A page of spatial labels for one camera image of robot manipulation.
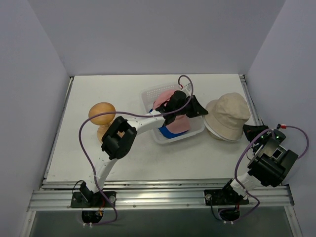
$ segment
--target screw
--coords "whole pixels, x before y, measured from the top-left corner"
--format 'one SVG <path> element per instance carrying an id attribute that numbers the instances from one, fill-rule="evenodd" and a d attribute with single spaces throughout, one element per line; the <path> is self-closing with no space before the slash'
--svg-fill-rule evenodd
<path id="1" fill-rule="evenodd" d="M 115 198 L 115 196 L 110 196 L 110 197 L 109 197 L 109 200 L 110 200 L 111 203 L 114 203 L 115 200 L 116 200 L 116 198 Z"/>
<path id="2" fill-rule="evenodd" d="M 212 197 L 212 195 L 211 195 L 211 194 L 207 194 L 207 195 L 205 195 L 205 199 L 206 199 L 206 200 L 208 200 L 208 201 L 210 201 L 210 200 L 211 200 L 211 197 Z"/>

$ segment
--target white plastic basket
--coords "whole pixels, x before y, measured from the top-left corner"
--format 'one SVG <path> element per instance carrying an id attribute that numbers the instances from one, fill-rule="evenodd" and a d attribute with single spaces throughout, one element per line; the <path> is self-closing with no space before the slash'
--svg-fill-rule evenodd
<path id="1" fill-rule="evenodd" d="M 141 96 L 141 100 L 143 101 L 144 112 L 148 113 L 153 108 L 154 101 L 158 98 L 158 96 L 162 92 L 166 90 L 179 90 L 179 89 L 180 88 L 178 84 L 173 83 L 173 84 L 164 84 L 164 85 L 155 86 L 155 87 L 142 91 L 140 96 Z M 178 137 L 168 139 L 160 133 L 159 129 L 152 129 L 151 133 L 153 135 L 154 140 L 157 143 L 166 144 L 166 143 L 170 143 L 170 142 L 178 141 L 187 137 L 194 136 L 200 132 L 203 132 L 203 130 L 205 129 L 205 125 L 203 123 L 202 117 L 190 118 L 189 122 L 190 122 L 191 129 L 187 131 L 185 134 Z"/>

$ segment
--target gray wall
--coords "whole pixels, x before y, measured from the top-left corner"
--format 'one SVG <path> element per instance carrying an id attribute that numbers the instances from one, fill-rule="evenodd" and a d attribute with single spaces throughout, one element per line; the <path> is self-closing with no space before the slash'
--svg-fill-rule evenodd
<path id="1" fill-rule="evenodd" d="M 316 1 L 287 0 L 248 73 L 250 94 L 264 122 L 298 126 L 311 141 L 289 183 L 306 237 L 315 236 Z M 301 153 L 304 136 L 287 129 L 287 148 Z"/>
<path id="2" fill-rule="evenodd" d="M 70 75 L 246 73 L 284 0 L 29 0 Z"/>
<path id="3" fill-rule="evenodd" d="M 69 77 L 26 0 L 0 7 L 0 232 L 18 236 L 38 190 Z"/>

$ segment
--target hat brim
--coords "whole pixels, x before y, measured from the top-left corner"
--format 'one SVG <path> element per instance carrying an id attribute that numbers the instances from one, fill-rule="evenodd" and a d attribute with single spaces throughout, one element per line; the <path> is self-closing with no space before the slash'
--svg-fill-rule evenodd
<path id="1" fill-rule="evenodd" d="M 230 141 L 237 141 L 242 137 L 242 127 L 238 129 L 228 128 L 220 123 L 214 116 L 214 108 L 217 100 L 212 100 L 206 105 L 208 115 L 205 115 L 207 124 L 220 136 Z"/>

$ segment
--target beige hat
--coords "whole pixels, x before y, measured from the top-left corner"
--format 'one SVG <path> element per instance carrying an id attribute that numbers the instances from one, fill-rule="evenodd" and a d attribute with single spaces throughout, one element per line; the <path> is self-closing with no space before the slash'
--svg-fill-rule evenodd
<path id="1" fill-rule="evenodd" d="M 250 118 L 248 104 L 242 95 L 225 94 L 209 102 L 206 110 L 205 121 L 216 133 L 231 141 L 241 138 L 242 127 Z"/>

